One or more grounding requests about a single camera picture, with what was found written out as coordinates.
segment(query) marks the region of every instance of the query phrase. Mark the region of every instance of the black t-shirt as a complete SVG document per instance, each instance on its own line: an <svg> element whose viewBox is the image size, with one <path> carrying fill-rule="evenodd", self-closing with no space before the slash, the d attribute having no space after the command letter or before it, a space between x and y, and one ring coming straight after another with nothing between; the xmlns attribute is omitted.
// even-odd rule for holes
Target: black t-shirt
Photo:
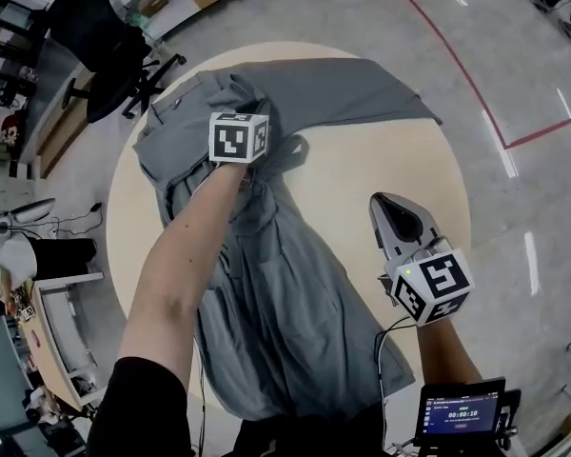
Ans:
<svg viewBox="0 0 571 457"><path fill-rule="evenodd" d="M384 455L382 418L377 403L346 423L285 416L243 421L233 452L228 455ZM88 452L90 457L192 456L187 393L180 380L149 360L120 359L91 427Z"/></svg>

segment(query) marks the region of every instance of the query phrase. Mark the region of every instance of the chair backrest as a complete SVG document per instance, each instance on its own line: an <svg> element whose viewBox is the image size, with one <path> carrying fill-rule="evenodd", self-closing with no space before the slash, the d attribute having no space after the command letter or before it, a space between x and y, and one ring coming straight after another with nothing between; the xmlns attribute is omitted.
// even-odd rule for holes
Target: chair backrest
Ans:
<svg viewBox="0 0 571 457"><path fill-rule="evenodd" d="M123 46L133 62L148 54L142 31L123 22L109 0L55 0L48 20L50 36L89 71L109 69Z"/></svg>

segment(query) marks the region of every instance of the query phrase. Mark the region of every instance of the red floor line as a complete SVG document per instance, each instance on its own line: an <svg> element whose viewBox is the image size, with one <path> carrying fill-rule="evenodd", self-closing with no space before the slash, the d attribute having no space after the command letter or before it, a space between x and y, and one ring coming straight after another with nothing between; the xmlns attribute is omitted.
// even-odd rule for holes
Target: red floor line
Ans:
<svg viewBox="0 0 571 457"><path fill-rule="evenodd" d="M571 118L568 118L566 120L563 120L562 122L559 122L558 124L554 124L553 126L547 127L545 129L539 130L529 135L525 135L520 139L516 139L514 142L508 144L505 148L512 149L516 146L521 146L522 144L526 144L527 142L531 142L532 140L538 139L539 137L542 137L547 133L553 132L554 130L570 125L571 125Z"/></svg>
<svg viewBox="0 0 571 457"><path fill-rule="evenodd" d="M459 69L463 73L463 76L465 76L467 83L474 90L474 93L476 94L476 97L480 101L482 107L486 110L486 114L488 115L488 118L491 121L491 124L495 128L495 131L497 132L497 136L499 137L500 142L502 143L502 147L504 149L508 149L510 146L507 146L505 144L505 140L503 139L502 131L500 130L499 126L497 125L497 121L495 120L493 113L491 112L488 105L486 105L486 102L484 101L484 98L482 97L480 90L478 89L478 87L476 86L476 83L474 83L474 80L472 80L472 77L469 75L469 73L465 69L465 66L463 65L463 63L459 59L459 56L457 55L457 53L450 47L450 44L448 44L448 41L446 40L446 38L443 36L443 34L440 32L440 30L436 27L436 25L433 23L433 21L423 11L423 9L421 7L419 7L417 2L415 2L414 0L408 0L408 2L410 2L410 4L417 10L417 12L421 14L421 17L423 19L425 19L425 22L427 22L427 24L429 24L429 27L431 27L431 29L433 29L434 32L436 32L438 37L440 37L443 44L446 46L446 49L450 53L451 57L455 60L455 63L457 63L457 66L459 67Z"/></svg>

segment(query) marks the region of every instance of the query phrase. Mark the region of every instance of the wooden desk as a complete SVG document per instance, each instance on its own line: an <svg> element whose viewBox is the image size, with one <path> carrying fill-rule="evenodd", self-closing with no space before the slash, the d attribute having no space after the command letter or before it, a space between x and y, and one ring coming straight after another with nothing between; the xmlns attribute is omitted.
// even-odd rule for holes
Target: wooden desk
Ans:
<svg viewBox="0 0 571 457"><path fill-rule="evenodd" d="M62 360L59 349L55 344L53 334L50 330L50 323L45 312L42 301L42 288L60 287L64 285L74 284L82 281L92 281L103 279L101 272L87 274L85 276L72 276L70 278L61 278L60 280L43 280L37 281L32 286L32 281L28 280L25 284L28 292L31 290L30 300L34 308L35 315L24 322L20 320L21 330L30 347L31 356L34 364L38 368L45 386L50 392L59 396L71 407L81 410L84 405L91 401L101 398L106 391L102 388L93 391L85 396L80 396L74 387L71 378L83 373L81 369L68 372Z"/></svg>
<svg viewBox="0 0 571 457"><path fill-rule="evenodd" d="M168 96L200 70L216 70L242 62L326 57L356 56L306 43L257 44L205 61L176 80L160 98ZM132 149L145 122L146 116L140 119L125 145L108 202L108 259L125 314L131 307L142 265L163 231L154 190L140 171ZM285 184L307 223L324 238L374 316L387 327L405 313L391 306L377 281L384 272L385 259L377 247L368 216L370 196L376 191L386 191L423 205L434 215L453 246L468 249L469 206L455 156L438 125L429 119L317 127L300 134L310 145L309 154L304 165L284 175ZM328 134L330 147L322 148L321 144L328 142ZM394 332L393 339L419 374L421 362L415 331ZM192 374L197 373L193 358ZM197 377L190 378L189 391L200 395ZM206 397L209 403L220 407L208 386Z"/></svg>

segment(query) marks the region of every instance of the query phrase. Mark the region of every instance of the black sleeve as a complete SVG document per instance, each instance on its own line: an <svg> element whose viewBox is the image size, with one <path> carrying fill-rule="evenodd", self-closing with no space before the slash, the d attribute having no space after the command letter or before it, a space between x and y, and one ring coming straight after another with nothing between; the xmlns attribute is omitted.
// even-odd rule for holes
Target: black sleeve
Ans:
<svg viewBox="0 0 571 457"><path fill-rule="evenodd" d="M138 357L114 366L87 443L90 457L192 455L187 392L168 369Z"/></svg>

